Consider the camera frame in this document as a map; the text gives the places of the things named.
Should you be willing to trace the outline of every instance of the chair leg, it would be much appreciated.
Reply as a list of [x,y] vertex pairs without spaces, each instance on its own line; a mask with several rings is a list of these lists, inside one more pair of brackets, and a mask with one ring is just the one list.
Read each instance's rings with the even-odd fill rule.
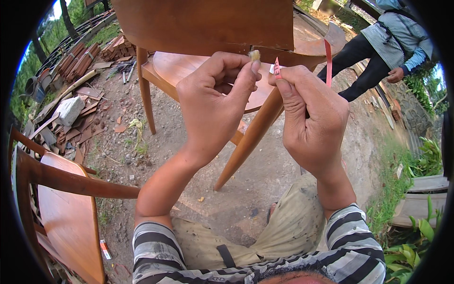
[[139,76],[140,95],[142,96],[143,108],[147,115],[148,125],[150,126],[151,134],[156,134],[154,127],[153,108],[151,105],[150,82],[142,77],[142,64],[147,63],[148,53],[146,49],[137,48],[137,72]]
[[235,173],[235,171],[238,170],[244,161],[249,157],[265,135],[268,128],[270,128],[276,120],[276,117],[281,113],[283,105],[281,93],[279,93],[278,88],[274,88],[257,112],[257,115],[251,121],[244,137],[238,143],[238,146],[235,148],[230,159],[227,161],[221,176],[214,186],[214,190],[220,190],[221,187]]

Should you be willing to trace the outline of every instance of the hand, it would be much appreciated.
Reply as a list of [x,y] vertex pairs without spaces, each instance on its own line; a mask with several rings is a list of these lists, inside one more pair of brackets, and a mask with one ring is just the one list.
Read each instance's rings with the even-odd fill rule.
[[259,68],[260,61],[245,55],[216,52],[177,84],[188,133],[185,150],[201,167],[234,136],[249,96],[257,90],[255,82],[262,78]]
[[404,77],[404,70],[401,67],[397,67],[388,72],[388,75],[390,76],[386,77],[386,80],[389,83],[397,83]]
[[278,87],[284,102],[284,146],[318,180],[329,178],[341,165],[349,104],[304,66],[282,68],[281,76],[269,83]]

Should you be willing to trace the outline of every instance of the stone wall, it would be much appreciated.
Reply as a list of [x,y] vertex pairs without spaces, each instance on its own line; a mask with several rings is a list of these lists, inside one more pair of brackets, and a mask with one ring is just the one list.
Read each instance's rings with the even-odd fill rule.
[[427,128],[432,126],[432,119],[423,106],[418,102],[412,92],[407,92],[408,87],[404,82],[400,81],[397,84],[385,83],[386,87],[395,98],[405,116],[406,127],[417,136],[424,136]]

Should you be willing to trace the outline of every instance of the metal rod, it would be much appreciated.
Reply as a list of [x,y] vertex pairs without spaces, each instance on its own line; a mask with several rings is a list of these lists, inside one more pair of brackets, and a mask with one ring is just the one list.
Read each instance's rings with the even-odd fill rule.
[[129,73],[129,76],[128,76],[128,79],[126,80],[126,82],[129,82],[129,80],[131,80],[131,76],[133,74],[134,67],[136,66],[136,63],[137,63],[137,60],[134,61],[133,67],[131,68],[131,72]]

